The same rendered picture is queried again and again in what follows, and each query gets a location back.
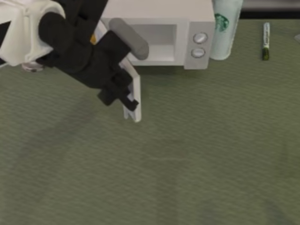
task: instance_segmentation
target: table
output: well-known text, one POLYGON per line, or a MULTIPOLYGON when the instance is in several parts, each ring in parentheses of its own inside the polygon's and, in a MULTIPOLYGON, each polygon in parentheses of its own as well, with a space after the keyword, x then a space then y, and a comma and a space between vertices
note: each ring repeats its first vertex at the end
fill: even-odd
POLYGON ((2 225, 300 223, 299 20, 205 71, 141 67, 139 124, 55 69, 0 70, 2 225))

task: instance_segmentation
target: microwave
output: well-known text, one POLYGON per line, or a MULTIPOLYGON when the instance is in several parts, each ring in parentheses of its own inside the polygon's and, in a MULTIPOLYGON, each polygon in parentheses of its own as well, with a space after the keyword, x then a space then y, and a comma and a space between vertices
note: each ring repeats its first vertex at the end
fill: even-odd
POLYGON ((121 18, 149 44, 146 60, 132 54, 134 66, 206 69, 215 31, 212 0, 109 0, 103 24, 121 18))

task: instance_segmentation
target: green carpet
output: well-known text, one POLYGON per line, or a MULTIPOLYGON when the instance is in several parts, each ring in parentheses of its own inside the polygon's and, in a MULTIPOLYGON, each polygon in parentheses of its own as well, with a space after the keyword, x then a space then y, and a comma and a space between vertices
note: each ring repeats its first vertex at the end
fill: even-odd
POLYGON ((142 122, 55 69, 0 70, 1 225, 300 224, 300 21, 205 71, 141 67, 142 122))

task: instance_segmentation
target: bottle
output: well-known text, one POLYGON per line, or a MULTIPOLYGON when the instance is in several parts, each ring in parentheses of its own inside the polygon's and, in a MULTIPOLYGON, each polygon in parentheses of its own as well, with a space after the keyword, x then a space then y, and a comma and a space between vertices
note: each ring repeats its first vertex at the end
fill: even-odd
POLYGON ((213 0, 216 19, 210 58, 225 60, 231 54, 243 0, 213 0))

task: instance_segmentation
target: green logo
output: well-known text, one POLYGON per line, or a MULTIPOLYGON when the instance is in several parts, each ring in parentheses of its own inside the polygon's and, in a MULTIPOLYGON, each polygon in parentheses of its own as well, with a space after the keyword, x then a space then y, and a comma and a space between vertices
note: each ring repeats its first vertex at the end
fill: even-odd
POLYGON ((225 31, 229 26, 229 20, 221 15, 221 14, 215 14, 216 18, 216 30, 219 30, 220 32, 225 31))

